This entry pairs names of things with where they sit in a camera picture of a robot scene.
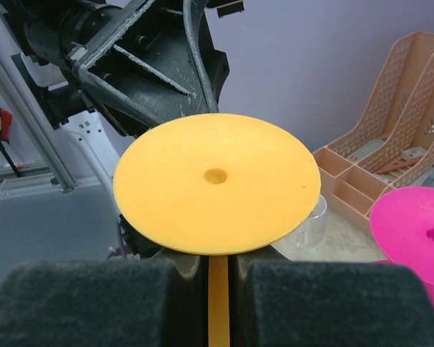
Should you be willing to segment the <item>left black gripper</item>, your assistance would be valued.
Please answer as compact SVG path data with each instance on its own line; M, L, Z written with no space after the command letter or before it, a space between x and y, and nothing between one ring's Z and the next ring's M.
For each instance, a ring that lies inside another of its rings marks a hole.
M51 123L98 111L110 123L147 127L219 112L229 61L215 48L207 1L8 1L7 28L39 66L68 85L55 91L15 65Z

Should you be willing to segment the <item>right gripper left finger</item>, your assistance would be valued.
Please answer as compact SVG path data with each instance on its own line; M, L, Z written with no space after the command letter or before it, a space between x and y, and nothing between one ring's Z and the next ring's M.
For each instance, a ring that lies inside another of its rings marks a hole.
M0 346L206 346L190 257L31 262L0 285Z

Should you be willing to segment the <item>clear wine glass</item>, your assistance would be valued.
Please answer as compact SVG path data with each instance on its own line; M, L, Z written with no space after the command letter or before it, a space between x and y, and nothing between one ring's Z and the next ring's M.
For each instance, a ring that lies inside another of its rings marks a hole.
M320 195L314 210L303 223L272 246L288 260L312 260L315 257L315 247L326 233L327 214L326 199Z

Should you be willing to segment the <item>pink plastic wine glass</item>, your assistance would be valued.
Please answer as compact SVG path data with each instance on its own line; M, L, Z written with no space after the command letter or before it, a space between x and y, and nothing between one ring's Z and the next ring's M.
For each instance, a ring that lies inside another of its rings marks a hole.
M382 253L434 288L434 188L403 187L376 200L370 230Z

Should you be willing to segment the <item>yellow plastic wine glass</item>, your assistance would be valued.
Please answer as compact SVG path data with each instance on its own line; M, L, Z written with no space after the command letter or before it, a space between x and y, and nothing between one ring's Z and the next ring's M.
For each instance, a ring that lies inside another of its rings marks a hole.
M121 156L113 180L119 211L136 231L208 257L210 346L231 342L229 256L290 234L314 210L320 188L315 158L296 137L230 113L147 131Z

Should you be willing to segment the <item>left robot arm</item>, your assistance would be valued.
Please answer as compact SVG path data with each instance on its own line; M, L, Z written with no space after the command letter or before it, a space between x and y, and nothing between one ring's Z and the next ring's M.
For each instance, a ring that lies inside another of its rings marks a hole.
M38 105L54 129L77 144L100 127L99 113L123 137L168 121L218 111L229 74L205 16L222 1L0 1L0 18L22 54L53 65L66 80L54 90L33 81L17 56Z

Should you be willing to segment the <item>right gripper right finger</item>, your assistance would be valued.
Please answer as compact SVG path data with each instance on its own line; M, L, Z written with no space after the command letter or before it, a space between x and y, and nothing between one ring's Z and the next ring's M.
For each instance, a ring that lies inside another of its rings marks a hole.
M434 346L434 308L407 267L229 258L233 346Z

